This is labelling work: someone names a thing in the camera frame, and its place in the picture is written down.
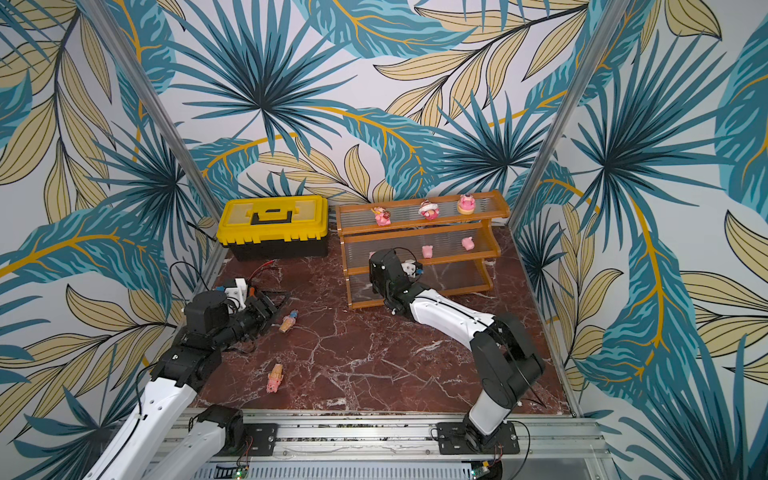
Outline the pink yellow figure toy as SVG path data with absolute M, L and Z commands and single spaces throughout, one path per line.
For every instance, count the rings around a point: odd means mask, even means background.
M 378 226 L 389 226 L 391 224 L 391 214 L 384 207 L 381 207 L 381 206 L 372 207 L 371 212 L 373 213 L 375 223 Z

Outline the pink strawberry cake figure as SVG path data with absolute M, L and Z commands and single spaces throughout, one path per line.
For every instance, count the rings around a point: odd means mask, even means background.
M 425 220 L 436 220 L 440 215 L 440 207 L 437 203 L 426 199 L 420 204 L 418 213 Z

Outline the pink round pig figure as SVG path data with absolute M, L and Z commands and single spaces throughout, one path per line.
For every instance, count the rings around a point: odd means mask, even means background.
M 457 211 L 461 215 L 472 215 L 476 209 L 476 200 L 472 194 L 464 194 L 457 201 Z

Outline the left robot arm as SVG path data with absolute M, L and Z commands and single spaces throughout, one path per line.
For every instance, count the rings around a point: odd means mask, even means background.
M 186 324 L 152 368 L 137 406 L 85 473 L 87 479 L 189 479 L 219 453 L 243 452 L 247 442 L 240 410 L 213 406 L 162 460 L 166 435 L 222 363 L 225 350 L 261 334 L 279 316 L 270 292 L 231 290 L 197 294 L 184 308 Z

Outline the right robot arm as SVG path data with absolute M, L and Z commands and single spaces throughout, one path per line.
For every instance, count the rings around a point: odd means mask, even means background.
M 511 314 L 473 310 L 421 283 L 421 264 L 402 261 L 398 251 L 369 255 L 372 291 L 392 314 L 431 327 L 471 352 L 482 390 L 458 427 L 464 437 L 459 446 L 471 452 L 501 446 L 505 419 L 546 368 L 532 337 Z

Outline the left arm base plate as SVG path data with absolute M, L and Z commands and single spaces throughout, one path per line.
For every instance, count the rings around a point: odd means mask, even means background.
M 275 423 L 236 424 L 226 429 L 221 456 L 270 457 L 277 440 Z

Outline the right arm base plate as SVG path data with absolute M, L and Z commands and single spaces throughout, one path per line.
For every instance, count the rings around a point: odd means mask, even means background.
M 436 437 L 441 455 L 518 454 L 521 449 L 514 426 L 500 424 L 491 434 L 482 434 L 471 422 L 440 422 Z

